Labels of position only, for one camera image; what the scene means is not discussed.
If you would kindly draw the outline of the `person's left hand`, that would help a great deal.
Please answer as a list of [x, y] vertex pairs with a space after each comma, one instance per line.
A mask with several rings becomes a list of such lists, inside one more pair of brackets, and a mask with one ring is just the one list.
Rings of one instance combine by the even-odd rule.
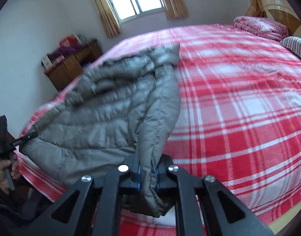
[[19, 161], [16, 154], [13, 155], [13, 162], [10, 160], [0, 160], [0, 189], [7, 195], [10, 192], [10, 186], [5, 172], [9, 168], [12, 179], [18, 180], [22, 174], [20, 172]]

